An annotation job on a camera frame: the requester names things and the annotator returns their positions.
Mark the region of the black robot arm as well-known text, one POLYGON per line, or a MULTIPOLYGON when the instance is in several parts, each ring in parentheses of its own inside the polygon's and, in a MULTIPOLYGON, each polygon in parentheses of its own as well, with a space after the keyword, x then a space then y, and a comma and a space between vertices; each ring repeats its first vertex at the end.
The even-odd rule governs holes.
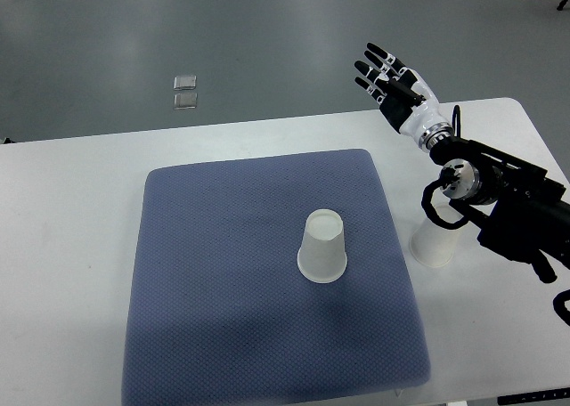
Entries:
POLYGON ((554 282, 550 258, 569 265, 566 187, 546 169, 473 140, 443 134, 427 149, 442 168, 422 195, 427 218, 447 230, 474 224, 481 246, 554 282))

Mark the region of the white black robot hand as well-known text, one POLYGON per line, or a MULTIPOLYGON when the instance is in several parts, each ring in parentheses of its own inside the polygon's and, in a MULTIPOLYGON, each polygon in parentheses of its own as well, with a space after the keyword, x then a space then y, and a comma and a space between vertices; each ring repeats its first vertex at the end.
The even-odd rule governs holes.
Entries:
POLYGON ((453 134, 452 122, 440 112, 440 103, 421 75, 392 53, 368 43, 365 61, 356 61, 354 79, 378 104, 397 133, 411 137, 423 151, 453 134))

